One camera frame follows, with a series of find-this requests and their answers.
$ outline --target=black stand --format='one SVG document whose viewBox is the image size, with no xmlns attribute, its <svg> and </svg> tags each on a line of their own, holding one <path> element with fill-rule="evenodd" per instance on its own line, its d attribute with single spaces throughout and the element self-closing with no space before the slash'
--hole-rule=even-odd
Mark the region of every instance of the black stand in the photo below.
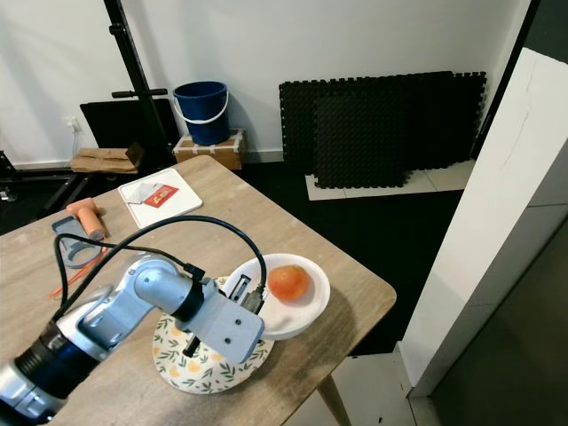
<svg viewBox="0 0 568 426">
<path fill-rule="evenodd" d="M 110 34 L 116 39 L 122 60 L 134 87 L 134 91 L 114 91 L 112 96 L 116 99 L 138 97 L 142 114 L 151 133 L 151 137 L 147 142 L 140 143 L 145 150 L 144 165 L 147 168 L 170 166 L 175 163 L 174 157 L 168 149 L 166 132 L 152 98 L 152 96 L 166 95 L 168 91 L 166 89 L 150 89 L 148 87 L 148 81 L 140 65 L 140 59 L 132 40 L 128 21 L 124 16 L 121 0 L 105 0 L 105 6 L 111 20 Z"/>
</svg>

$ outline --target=orange fruit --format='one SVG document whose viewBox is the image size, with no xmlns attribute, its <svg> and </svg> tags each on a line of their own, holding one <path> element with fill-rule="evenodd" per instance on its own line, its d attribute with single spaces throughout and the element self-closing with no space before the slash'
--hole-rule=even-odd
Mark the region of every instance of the orange fruit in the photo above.
<svg viewBox="0 0 568 426">
<path fill-rule="evenodd" d="M 302 266 L 290 264 L 272 269 L 268 274 L 268 288 L 282 302 L 293 302 L 308 290 L 310 275 Z"/>
</svg>

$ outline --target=blue bucket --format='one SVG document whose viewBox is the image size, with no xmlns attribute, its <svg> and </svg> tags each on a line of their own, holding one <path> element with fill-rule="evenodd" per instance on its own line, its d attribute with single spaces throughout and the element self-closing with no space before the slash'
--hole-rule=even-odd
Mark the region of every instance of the blue bucket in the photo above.
<svg viewBox="0 0 568 426">
<path fill-rule="evenodd" d="M 181 111 L 174 101 L 174 110 L 187 123 L 187 129 L 197 145 L 215 145 L 229 138 L 227 86 L 218 82 L 184 84 L 174 90 Z"/>
</svg>

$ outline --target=black floor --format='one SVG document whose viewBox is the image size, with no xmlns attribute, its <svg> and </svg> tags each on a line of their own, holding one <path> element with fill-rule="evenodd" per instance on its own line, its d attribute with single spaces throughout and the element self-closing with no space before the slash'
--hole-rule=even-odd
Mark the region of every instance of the black floor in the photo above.
<svg viewBox="0 0 568 426">
<path fill-rule="evenodd" d="M 352 355 L 391 352 L 405 333 L 462 191 L 308 201 L 304 176 L 284 163 L 248 164 L 238 174 L 397 290 L 392 310 Z M 82 197 L 113 189 L 125 179 L 133 177 L 99 176 Z M 34 220 L 56 190 L 26 186 L 19 189 L 18 201 L 0 201 L 0 234 Z"/>
</svg>

